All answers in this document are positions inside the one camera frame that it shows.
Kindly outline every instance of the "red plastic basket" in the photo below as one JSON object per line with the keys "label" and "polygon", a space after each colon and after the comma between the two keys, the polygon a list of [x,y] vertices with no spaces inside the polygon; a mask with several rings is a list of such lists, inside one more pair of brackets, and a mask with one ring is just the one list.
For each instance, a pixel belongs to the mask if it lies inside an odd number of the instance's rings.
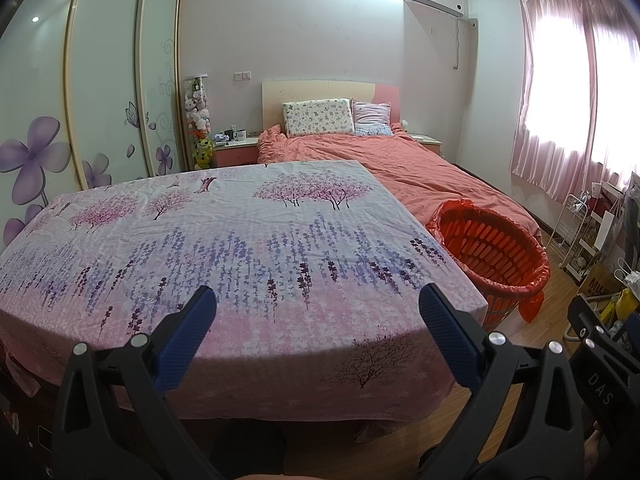
{"label": "red plastic basket", "polygon": [[526,229],[470,200],[443,203],[427,229],[486,298],[487,332],[516,306],[526,321],[535,319],[550,269],[545,251]]}

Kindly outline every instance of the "metal bolt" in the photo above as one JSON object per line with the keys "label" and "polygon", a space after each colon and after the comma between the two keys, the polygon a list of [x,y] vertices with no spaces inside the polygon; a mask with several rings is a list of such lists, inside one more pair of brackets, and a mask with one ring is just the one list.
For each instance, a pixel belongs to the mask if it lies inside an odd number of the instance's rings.
{"label": "metal bolt", "polygon": [[87,349],[88,347],[86,343],[78,343],[76,346],[74,346],[74,354],[82,355],[87,351]]}
{"label": "metal bolt", "polygon": [[491,332],[489,334],[489,341],[496,346],[502,346],[507,342],[507,338],[500,332]]}
{"label": "metal bolt", "polygon": [[561,354],[562,345],[558,341],[551,341],[549,343],[549,350],[551,350],[554,354]]}
{"label": "metal bolt", "polygon": [[129,340],[131,346],[135,348],[140,348],[141,346],[146,345],[147,341],[149,341],[149,338],[146,336],[146,334],[136,334]]}

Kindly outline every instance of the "baseboard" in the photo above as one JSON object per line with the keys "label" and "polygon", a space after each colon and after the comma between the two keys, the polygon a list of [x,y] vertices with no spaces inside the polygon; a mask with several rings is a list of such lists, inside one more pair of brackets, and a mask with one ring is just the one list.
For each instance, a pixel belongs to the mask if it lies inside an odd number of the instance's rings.
{"label": "baseboard", "polygon": [[[459,164],[454,164],[454,166],[456,168],[458,168],[459,170],[464,171],[466,174],[471,175],[473,178],[478,179],[480,182],[484,182],[485,184],[487,184],[487,186],[491,187],[492,189],[495,189],[496,191],[502,193],[504,196],[508,196],[506,193],[504,193],[502,190],[498,189],[497,187],[495,187],[493,184],[491,184],[490,182],[487,182],[484,178],[480,178],[479,176],[477,176],[476,174],[471,173],[469,170],[467,170],[466,168],[463,168],[462,166],[460,166]],[[531,211],[529,211],[526,207],[524,207],[522,204],[520,204],[520,206],[524,209],[524,211],[526,211],[527,213],[529,213],[531,215],[531,217],[536,221],[536,223],[540,226],[540,229],[542,229],[546,234],[548,234],[549,236],[551,236],[554,232],[554,230],[551,228],[551,226],[549,224],[547,224],[545,221],[541,220],[540,218],[538,218],[535,214],[533,214]]]}

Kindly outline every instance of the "cushion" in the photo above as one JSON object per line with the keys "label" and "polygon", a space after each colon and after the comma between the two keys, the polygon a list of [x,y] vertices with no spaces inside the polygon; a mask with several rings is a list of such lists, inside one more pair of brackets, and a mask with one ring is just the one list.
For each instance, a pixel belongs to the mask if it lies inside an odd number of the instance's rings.
{"label": "cushion", "polygon": [[392,136],[394,134],[388,124],[356,124],[355,129],[356,135],[359,137],[372,135]]}
{"label": "cushion", "polygon": [[282,105],[289,137],[319,134],[354,134],[348,99],[321,99]]}
{"label": "cushion", "polygon": [[353,123],[356,124],[386,124],[390,126],[391,103],[375,105],[372,103],[361,103],[355,99],[351,100],[353,111]]}

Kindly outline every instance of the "pink curtain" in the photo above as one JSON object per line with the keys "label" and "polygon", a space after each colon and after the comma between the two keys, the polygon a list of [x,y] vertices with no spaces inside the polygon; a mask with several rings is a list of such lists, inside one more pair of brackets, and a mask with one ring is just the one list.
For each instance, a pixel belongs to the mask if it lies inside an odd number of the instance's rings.
{"label": "pink curtain", "polygon": [[640,147],[638,39],[613,0],[520,0],[525,71],[511,172],[563,202],[628,185]]}

